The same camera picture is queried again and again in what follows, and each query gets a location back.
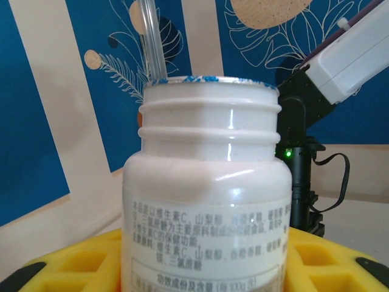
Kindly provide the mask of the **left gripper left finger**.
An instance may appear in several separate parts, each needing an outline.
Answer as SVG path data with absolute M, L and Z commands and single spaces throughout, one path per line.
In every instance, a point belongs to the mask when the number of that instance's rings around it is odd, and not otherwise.
M 0 282 L 0 292 L 121 292 L 120 229 L 27 262 Z

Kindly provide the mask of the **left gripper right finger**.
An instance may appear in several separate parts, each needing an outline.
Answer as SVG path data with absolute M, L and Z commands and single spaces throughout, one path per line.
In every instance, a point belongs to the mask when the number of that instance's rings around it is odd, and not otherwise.
M 389 292 L 389 267 L 362 252 L 291 228 L 283 292 Z

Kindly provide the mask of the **white pill bottle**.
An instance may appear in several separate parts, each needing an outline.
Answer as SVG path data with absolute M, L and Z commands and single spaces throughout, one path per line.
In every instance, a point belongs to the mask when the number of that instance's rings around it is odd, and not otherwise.
M 233 77 L 147 83 L 123 169 L 122 292 L 283 292 L 292 178 L 278 89 Z

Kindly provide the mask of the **aluminium frame post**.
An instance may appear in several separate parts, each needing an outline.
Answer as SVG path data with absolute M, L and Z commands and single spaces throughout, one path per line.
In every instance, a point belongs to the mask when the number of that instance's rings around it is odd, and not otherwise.
M 152 80 L 167 78 L 159 22 L 154 0 L 135 0 L 129 8 L 129 17 L 135 30 L 143 36 Z

